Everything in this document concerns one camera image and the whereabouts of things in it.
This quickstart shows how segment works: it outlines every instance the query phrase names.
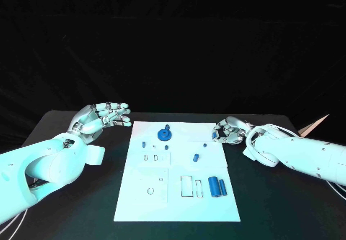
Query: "dark tabletop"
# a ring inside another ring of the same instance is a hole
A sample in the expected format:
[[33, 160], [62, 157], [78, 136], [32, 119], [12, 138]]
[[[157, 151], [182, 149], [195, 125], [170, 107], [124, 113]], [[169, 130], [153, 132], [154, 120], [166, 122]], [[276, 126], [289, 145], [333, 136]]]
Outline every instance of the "dark tabletop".
[[[51, 111], [25, 146], [66, 132], [77, 112]], [[227, 114], [131, 113], [133, 121], [218, 123]], [[281, 115], [232, 115], [254, 125], [296, 131]], [[131, 127], [111, 127], [92, 143], [105, 148], [101, 166], [85, 166], [78, 180], [52, 193], [26, 215], [15, 240], [345, 239], [346, 202], [326, 181], [250, 160], [245, 144], [224, 151], [241, 222], [114, 222]]]

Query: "mechanical hand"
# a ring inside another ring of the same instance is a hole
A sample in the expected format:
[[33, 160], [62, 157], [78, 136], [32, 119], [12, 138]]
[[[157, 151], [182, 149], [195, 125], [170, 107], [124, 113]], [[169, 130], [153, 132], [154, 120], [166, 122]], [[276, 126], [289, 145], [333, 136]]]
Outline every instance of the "mechanical hand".
[[131, 127], [130, 118], [124, 115], [131, 113], [126, 103], [101, 103], [88, 105], [75, 115], [68, 133], [77, 135], [88, 145], [92, 143], [103, 129], [113, 126]]
[[[227, 137], [219, 137], [224, 128]], [[281, 162], [290, 169], [346, 186], [346, 147], [300, 137], [290, 130], [267, 124], [254, 126], [235, 117], [228, 117], [212, 130], [218, 143], [239, 144], [244, 140], [244, 155], [268, 167]]]
[[[133, 125], [127, 108], [126, 103], [88, 105], [66, 133], [0, 155], [0, 224], [78, 179], [85, 164], [103, 164], [105, 148], [90, 143], [104, 128]], [[26, 174], [39, 179], [30, 186]]]

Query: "robotic hand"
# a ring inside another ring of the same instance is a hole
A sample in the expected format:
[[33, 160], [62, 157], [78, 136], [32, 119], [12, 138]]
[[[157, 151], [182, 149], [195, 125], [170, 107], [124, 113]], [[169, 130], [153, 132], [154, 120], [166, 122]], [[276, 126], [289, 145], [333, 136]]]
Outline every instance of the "robotic hand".
[[[227, 137], [221, 137], [224, 128]], [[300, 137], [287, 129], [267, 124], [254, 126], [229, 116], [212, 130], [218, 143], [237, 145], [245, 140], [244, 155], [268, 167], [281, 162], [290, 169], [346, 186], [346, 147]]]
[[[0, 155], [0, 224], [78, 179], [85, 164], [103, 164], [105, 148], [90, 144], [104, 128], [133, 125], [130, 113], [126, 103], [88, 105], [66, 133]], [[39, 179], [30, 186], [26, 174]]]

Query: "blue object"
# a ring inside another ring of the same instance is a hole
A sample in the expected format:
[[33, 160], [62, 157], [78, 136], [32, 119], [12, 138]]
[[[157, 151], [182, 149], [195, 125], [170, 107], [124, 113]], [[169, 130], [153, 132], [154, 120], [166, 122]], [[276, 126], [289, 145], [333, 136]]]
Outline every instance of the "blue object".
[[199, 155], [198, 154], [195, 154], [195, 158], [193, 158], [193, 162], [196, 163], [198, 161], [199, 161]]
[[167, 142], [172, 139], [170, 125], [166, 125], [166, 128], [159, 131], [157, 137], [163, 142]]
[[219, 180], [219, 186], [221, 186], [222, 196], [227, 196], [228, 191], [227, 191], [227, 186], [225, 186], [224, 180]]
[[211, 186], [211, 196], [214, 198], [218, 198], [222, 196], [219, 179], [215, 176], [212, 176], [212, 177], [209, 177], [208, 180], [209, 180], [209, 186]]

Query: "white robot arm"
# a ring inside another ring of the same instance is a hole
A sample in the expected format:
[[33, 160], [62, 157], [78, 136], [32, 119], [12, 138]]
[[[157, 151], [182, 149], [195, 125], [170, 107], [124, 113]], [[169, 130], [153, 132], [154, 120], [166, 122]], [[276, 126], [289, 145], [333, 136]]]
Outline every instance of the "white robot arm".
[[244, 155], [268, 167], [281, 162], [290, 169], [346, 186], [346, 147], [303, 138], [287, 129], [267, 124], [254, 126], [228, 117], [215, 126], [214, 141], [231, 145], [244, 140]]
[[[88, 105], [66, 133], [0, 155], [0, 224], [78, 179], [85, 164], [103, 164], [105, 149], [90, 144], [104, 128], [133, 125], [130, 113], [126, 103]], [[30, 186], [26, 174], [39, 179]]]

